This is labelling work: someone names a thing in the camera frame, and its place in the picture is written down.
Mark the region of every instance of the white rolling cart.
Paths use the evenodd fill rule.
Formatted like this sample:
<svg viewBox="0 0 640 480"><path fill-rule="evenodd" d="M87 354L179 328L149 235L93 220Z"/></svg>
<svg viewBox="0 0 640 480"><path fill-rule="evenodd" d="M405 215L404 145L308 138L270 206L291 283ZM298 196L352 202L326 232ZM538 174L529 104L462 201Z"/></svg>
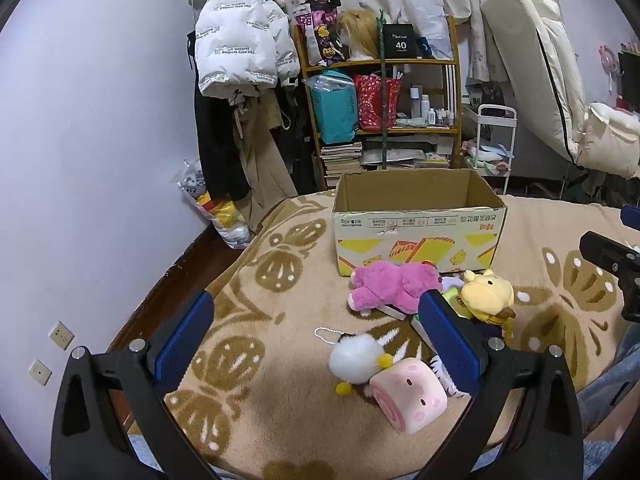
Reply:
<svg viewBox="0 0 640 480"><path fill-rule="evenodd" d="M487 115L486 112L488 110L503 110L505 111L505 117L495 117L491 115ZM465 156L465 163L468 168L472 170L476 170L482 176L503 176L504 177L504 188L502 189L502 194L507 193L507 185L509 184L509 177L511 175L511 161L513 160L513 145L516 139L516 126L518 124L518 115L516 110L510 108L508 106L500 106L500 105L480 105L478 108L478 113L476 114L471 108L468 106L463 106L463 116L472 120L476 123L476 156L471 157L470 155ZM511 128L511 145L509 147L509 156L507 157L507 169L504 171L498 171L498 173L492 173L487 168L482 166L478 166L478 153L480 152L480 129L484 124L488 124L490 126L504 126L507 128Z"/></svg>

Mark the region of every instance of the beige blanket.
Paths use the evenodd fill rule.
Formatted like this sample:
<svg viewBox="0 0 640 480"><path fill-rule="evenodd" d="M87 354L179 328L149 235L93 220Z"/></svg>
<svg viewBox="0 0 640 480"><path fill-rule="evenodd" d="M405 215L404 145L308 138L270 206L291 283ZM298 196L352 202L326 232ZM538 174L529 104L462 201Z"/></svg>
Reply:
<svg viewBox="0 0 640 480"><path fill-rule="evenodd" d="M334 393L330 346L319 326L369 332L398 360L430 350L408 322L357 315L346 306L349 280L337 272L331 191L283 202L228 271L207 290L215 321L180 389L166 403L212 463L249 479L389 479L420 469L468 400L413 436L397 434L375 402ZM599 232L640 243L619 211L597 205L504 198L509 209L496 273L516 291L513 348L563 349L577 389L610 364L625 328L622 294L607 272L584 261L580 236ZM504 436L517 396L492 436Z"/></svg>

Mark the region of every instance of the small bottle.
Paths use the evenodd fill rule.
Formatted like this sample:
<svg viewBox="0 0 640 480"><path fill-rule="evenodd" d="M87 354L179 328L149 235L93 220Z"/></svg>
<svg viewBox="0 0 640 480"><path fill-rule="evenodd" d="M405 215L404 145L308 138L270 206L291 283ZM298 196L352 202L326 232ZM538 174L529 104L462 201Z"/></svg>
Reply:
<svg viewBox="0 0 640 480"><path fill-rule="evenodd" d="M411 96L411 118L420 118L420 91L417 88L409 88Z"/></svg>
<svg viewBox="0 0 640 480"><path fill-rule="evenodd" d="M429 102L429 96L427 94L422 94L422 100L420 101L420 117L427 120L429 118L430 109L431 104Z"/></svg>

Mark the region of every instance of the bolt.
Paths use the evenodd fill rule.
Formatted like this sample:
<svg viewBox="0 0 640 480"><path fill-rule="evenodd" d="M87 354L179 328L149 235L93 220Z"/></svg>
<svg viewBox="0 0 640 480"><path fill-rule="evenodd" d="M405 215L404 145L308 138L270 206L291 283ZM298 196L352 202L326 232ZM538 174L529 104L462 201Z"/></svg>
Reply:
<svg viewBox="0 0 640 480"><path fill-rule="evenodd" d="M504 341L498 337L489 339L488 344L491 350L502 350L504 348Z"/></svg>
<svg viewBox="0 0 640 480"><path fill-rule="evenodd" d="M84 356L84 346L76 346L72 351L71 351L71 357L73 359L79 359L82 356Z"/></svg>
<svg viewBox="0 0 640 480"><path fill-rule="evenodd" d="M549 353L553 357L562 357L562 349L558 345L551 345L549 347Z"/></svg>
<svg viewBox="0 0 640 480"><path fill-rule="evenodd" d="M140 352L146 346L146 341L144 339L134 339L131 343L129 343L129 350L132 352Z"/></svg>

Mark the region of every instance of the electrical outlet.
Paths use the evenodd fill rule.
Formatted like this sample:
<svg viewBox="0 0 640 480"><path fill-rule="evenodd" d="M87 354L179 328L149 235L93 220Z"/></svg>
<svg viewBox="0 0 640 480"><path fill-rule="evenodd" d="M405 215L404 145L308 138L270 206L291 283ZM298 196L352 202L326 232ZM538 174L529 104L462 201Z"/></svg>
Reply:
<svg viewBox="0 0 640 480"><path fill-rule="evenodd" d="M29 375L33 377L37 382L42 384L42 386L47 386L47 382L51 377L51 370L49 370L44 364L36 359L33 363L31 363L31 367L29 368Z"/></svg>
<svg viewBox="0 0 640 480"><path fill-rule="evenodd" d="M59 321L58 324L51 329L51 332L49 332L49 337L56 345L63 350L66 350L69 348L69 345L74 340L75 336L72 334L71 330Z"/></svg>

